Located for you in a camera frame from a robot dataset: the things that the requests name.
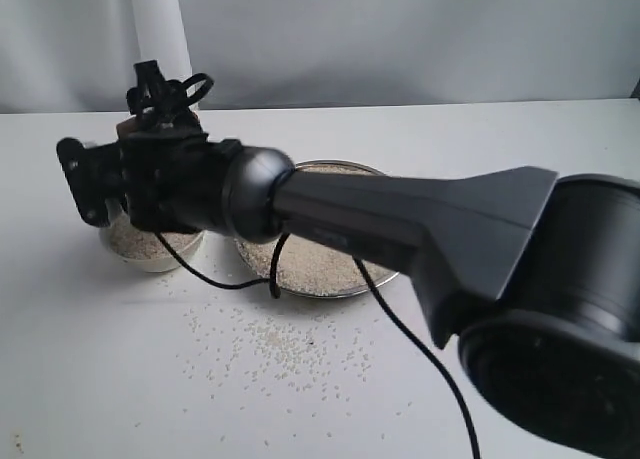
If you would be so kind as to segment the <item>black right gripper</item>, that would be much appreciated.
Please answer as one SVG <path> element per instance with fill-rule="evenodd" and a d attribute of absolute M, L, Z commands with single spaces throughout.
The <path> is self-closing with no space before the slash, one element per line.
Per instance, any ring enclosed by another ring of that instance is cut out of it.
<path fill-rule="evenodd" d="M 135 63 L 136 84 L 126 93 L 138 129 L 168 114 L 171 88 L 156 60 Z M 196 129 L 136 132 L 118 141 L 123 192 L 131 224 L 151 233 L 228 231 L 222 193 L 240 141 L 210 141 Z"/>

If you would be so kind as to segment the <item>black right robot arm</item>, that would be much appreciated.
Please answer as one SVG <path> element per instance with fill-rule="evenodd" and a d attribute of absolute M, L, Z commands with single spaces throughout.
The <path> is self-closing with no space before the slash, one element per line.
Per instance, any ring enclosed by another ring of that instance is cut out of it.
<path fill-rule="evenodd" d="M 119 142 L 145 231 L 251 243 L 298 236 L 407 276 L 432 341 L 501 415 L 600 458 L 639 454 L 639 185 L 525 166 L 439 180 L 312 173 L 211 142 L 191 112 L 212 79 L 134 67 Z"/>

